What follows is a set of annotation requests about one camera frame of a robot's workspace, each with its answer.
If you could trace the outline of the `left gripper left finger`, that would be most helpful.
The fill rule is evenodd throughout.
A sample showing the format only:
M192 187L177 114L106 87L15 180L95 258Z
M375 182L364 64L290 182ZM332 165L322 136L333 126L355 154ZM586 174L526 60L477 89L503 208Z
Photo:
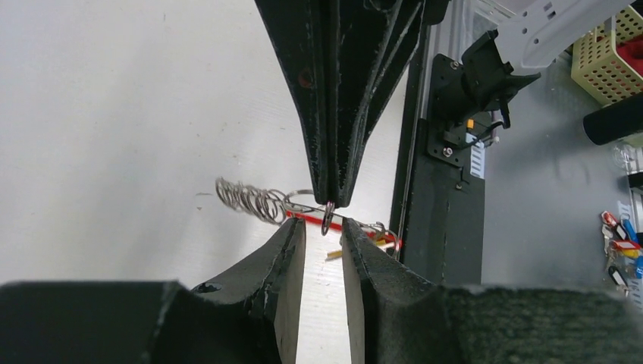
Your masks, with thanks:
M293 363L306 224L192 289L178 281L1 287L3 363Z

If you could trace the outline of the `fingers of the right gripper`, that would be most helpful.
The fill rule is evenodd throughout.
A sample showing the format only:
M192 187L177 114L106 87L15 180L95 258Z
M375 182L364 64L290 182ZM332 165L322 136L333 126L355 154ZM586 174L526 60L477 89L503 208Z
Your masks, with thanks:
M422 1L259 1L316 202L350 204L366 142L419 41Z

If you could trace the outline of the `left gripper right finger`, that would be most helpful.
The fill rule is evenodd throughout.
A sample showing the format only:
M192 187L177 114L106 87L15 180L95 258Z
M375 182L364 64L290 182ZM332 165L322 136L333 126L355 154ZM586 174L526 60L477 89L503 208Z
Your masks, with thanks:
M434 284L342 226L354 363L640 363L642 317L601 290Z

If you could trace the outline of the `yellow tagged key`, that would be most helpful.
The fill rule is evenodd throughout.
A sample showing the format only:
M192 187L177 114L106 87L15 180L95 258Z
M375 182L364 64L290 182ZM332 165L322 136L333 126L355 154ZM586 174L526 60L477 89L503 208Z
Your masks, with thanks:
M377 240L375 242L371 242L370 244L377 247L383 252L386 252L387 249L394 248L396 246L395 242L387 242L386 240ZM349 247L348 249L331 251L326 255L325 260L327 262L330 262L337 259L341 259L345 253L351 253L354 250L355 248Z

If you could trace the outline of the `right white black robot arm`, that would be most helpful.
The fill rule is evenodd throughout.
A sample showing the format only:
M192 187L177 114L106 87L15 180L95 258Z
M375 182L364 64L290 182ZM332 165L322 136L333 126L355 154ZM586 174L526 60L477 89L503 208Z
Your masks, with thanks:
M462 56L457 102L508 102L625 1L536 1ZM300 118L316 202L347 207L365 145L445 1L258 1Z

